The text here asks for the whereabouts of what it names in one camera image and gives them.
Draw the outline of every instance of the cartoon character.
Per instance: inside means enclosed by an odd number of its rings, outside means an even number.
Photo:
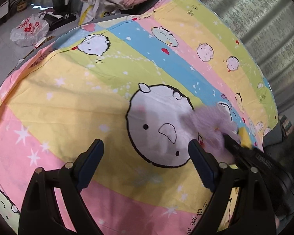
[[[253,122],[252,122],[252,120],[250,118],[248,118],[248,121],[249,121],[250,131],[251,131],[252,135],[255,137],[256,136],[256,130],[255,130],[254,124],[253,124]]]
[[[270,126],[268,126],[266,129],[264,129],[264,133],[263,133],[263,135],[264,135],[264,136],[267,135],[268,132],[270,132],[270,130],[271,130],[271,128],[270,128]]]
[[[81,44],[72,48],[78,49],[88,55],[102,56],[110,47],[110,41],[108,37],[102,34],[88,35]]]
[[[193,112],[188,97],[169,85],[139,83],[126,114],[130,141],[146,161],[163,168],[185,165],[190,159],[188,143],[198,140],[182,116]]]
[[[151,32],[159,41],[162,41],[169,46],[177,47],[179,45],[172,33],[167,29],[164,29],[162,26],[151,28]]]
[[[230,72],[230,71],[236,71],[239,68],[240,62],[235,56],[230,56],[226,60],[226,64]]]
[[[197,54],[203,62],[209,62],[213,58],[213,49],[207,43],[199,44]]]
[[[231,108],[230,108],[230,106],[226,102],[223,102],[223,101],[219,101],[217,103],[217,105],[219,105],[219,107],[221,107],[222,109],[225,109],[226,112],[228,112],[230,114],[231,121],[233,121],[233,118],[232,118],[232,115],[231,115]]]
[[[235,94],[235,99],[236,99],[237,106],[239,107],[240,111],[241,111],[242,113],[244,113],[243,99],[242,99],[241,94],[240,94],[240,93],[236,93],[236,94]]]
[[[20,212],[14,203],[0,190],[0,214],[8,225],[18,233],[18,222],[20,219]]]
[[[257,132],[260,132],[264,127],[264,123],[259,121],[257,124],[256,124],[256,130]]]

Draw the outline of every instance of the bed sheet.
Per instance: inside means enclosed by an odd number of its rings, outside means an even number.
[[[187,152],[205,139],[180,117],[200,105],[224,108],[260,149],[278,121],[261,70],[199,0],[73,29],[0,88],[0,213],[17,231],[34,170],[58,169],[100,138],[105,153],[81,195],[103,233],[190,234],[211,192]],[[220,229],[236,198],[234,189]]]

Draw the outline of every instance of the purple fluffy toy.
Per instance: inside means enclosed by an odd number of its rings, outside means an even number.
[[[184,121],[191,130],[195,130],[203,138],[203,148],[211,153],[218,162],[234,163],[233,155],[224,148],[223,133],[236,142],[237,125],[231,120],[230,114],[219,106],[201,106],[185,117]]]

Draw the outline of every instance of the plastic bag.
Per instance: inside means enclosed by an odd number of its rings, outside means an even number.
[[[45,14],[41,12],[24,19],[18,27],[12,29],[10,40],[21,47],[39,42],[49,31],[49,23],[43,19]]]

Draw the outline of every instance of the metal wall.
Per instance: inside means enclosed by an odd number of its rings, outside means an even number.
[[[241,39],[268,79],[279,112],[294,105],[292,0],[201,0]]]

